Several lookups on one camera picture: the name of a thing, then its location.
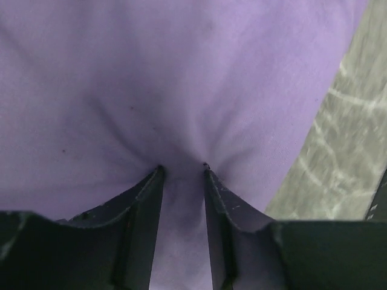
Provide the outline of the purple t-shirt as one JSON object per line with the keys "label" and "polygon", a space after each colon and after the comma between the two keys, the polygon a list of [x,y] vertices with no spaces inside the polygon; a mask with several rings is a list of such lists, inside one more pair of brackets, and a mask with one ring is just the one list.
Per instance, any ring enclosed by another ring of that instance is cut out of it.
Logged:
{"label": "purple t-shirt", "polygon": [[203,166],[264,210],[366,1],[2,1],[1,208],[53,219],[167,171],[152,289],[212,287]]}

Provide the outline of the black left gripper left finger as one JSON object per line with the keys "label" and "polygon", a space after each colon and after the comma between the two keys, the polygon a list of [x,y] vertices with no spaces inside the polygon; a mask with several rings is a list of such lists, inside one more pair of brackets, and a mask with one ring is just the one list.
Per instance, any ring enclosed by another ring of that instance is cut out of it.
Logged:
{"label": "black left gripper left finger", "polygon": [[164,175],[69,220],[2,211],[1,288],[148,289]]}

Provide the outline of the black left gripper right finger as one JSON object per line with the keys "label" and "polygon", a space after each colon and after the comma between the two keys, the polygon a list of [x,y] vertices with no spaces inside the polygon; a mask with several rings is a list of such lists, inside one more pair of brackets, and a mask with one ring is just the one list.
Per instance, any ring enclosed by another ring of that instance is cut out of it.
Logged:
{"label": "black left gripper right finger", "polygon": [[386,222],[276,221],[204,179],[214,289],[386,288]]}

